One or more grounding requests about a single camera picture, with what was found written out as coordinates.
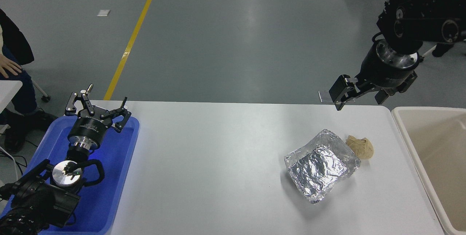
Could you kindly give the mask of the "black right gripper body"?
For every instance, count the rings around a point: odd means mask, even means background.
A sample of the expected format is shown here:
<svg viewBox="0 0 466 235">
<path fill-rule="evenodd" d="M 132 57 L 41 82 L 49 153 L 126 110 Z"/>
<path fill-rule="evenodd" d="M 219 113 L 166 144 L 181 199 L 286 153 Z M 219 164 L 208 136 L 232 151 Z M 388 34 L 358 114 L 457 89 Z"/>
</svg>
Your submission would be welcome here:
<svg viewBox="0 0 466 235">
<path fill-rule="evenodd" d="M 398 87 L 417 67 L 417 52 L 410 55 L 399 54 L 388 45 L 372 45 L 357 75 L 357 88 Z"/>
</svg>

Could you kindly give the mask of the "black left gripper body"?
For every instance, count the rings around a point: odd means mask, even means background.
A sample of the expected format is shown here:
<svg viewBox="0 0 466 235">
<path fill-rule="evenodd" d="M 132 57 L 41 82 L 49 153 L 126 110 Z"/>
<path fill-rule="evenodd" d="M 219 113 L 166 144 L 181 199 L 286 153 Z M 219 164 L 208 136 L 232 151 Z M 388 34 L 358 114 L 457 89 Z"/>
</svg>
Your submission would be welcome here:
<svg viewBox="0 0 466 235">
<path fill-rule="evenodd" d="M 110 124 L 90 117 L 80 117 L 75 121 L 68 134 L 70 143 L 90 139 L 94 144 L 101 144 Z"/>
</svg>

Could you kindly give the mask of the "person's hand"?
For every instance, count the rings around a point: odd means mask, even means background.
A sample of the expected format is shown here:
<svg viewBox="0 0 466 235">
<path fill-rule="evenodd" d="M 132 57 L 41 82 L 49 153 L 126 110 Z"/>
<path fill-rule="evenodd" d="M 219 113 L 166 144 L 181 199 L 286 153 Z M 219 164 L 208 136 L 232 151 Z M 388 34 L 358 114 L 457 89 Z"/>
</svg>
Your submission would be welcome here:
<svg viewBox="0 0 466 235">
<path fill-rule="evenodd" d="M 11 75 L 16 76 L 22 73 L 22 66 L 5 55 L 0 55 L 0 74 L 3 78 L 8 79 Z"/>
</svg>

